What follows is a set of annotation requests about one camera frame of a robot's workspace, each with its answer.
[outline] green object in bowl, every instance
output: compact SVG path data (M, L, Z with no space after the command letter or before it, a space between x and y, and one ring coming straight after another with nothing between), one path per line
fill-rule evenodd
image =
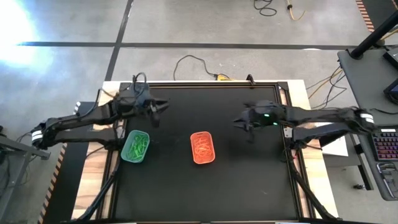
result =
M124 143L121 157L125 161L140 163L144 160L149 146L149 135L143 131L133 130Z

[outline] orange object in bowl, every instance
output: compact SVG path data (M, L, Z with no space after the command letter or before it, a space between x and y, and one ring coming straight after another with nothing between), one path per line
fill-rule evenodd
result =
M207 131L191 135L193 161L197 164L213 162L216 158L211 134Z

